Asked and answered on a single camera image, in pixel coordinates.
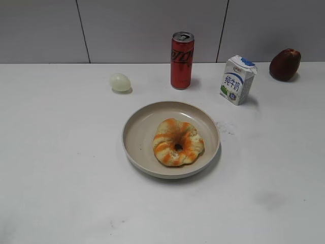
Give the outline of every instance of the milk carton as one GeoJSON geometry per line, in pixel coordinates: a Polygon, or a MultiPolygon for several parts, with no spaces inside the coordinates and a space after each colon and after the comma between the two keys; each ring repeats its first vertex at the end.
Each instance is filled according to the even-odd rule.
{"type": "Polygon", "coordinates": [[[228,59],[225,64],[220,94],[235,105],[245,102],[257,67],[241,56],[228,59]]]}

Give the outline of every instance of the donut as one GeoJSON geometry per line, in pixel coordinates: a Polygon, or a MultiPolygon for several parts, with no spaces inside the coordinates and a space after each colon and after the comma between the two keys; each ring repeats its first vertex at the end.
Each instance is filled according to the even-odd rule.
{"type": "Polygon", "coordinates": [[[193,163],[204,150],[204,142],[190,123],[174,118],[158,126],[152,143],[156,158],[166,166],[193,163]]]}

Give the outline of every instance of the plate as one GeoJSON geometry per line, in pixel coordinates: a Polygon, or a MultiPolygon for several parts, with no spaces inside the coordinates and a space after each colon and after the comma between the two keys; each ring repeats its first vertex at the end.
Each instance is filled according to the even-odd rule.
{"type": "Polygon", "coordinates": [[[213,119],[201,109],[181,102],[158,102],[139,109],[128,119],[122,143],[127,158],[141,171],[159,178],[178,179],[200,172],[213,160],[220,146],[220,133],[213,119]],[[203,138],[205,150],[194,163],[168,167],[155,157],[153,138],[159,124],[168,118],[191,123],[203,138]]]}

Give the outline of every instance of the apple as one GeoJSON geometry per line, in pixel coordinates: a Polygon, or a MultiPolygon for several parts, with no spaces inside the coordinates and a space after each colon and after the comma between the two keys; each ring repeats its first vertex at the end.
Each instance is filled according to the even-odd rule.
{"type": "Polygon", "coordinates": [[[270,63],[270,74],[274,79],[289,81],[297,72],[301,54],[291,48],[276,55],[270,63]]]}

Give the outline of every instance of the red can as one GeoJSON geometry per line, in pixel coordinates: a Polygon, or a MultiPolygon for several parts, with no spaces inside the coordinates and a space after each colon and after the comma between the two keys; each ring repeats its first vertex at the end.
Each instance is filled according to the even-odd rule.
{"type": "Polygon", "coordinates": [[[171,85],[176,89],[185,89],[191,84],[194,52],[194,35],[177,32],[172,38],[171,85]]]}

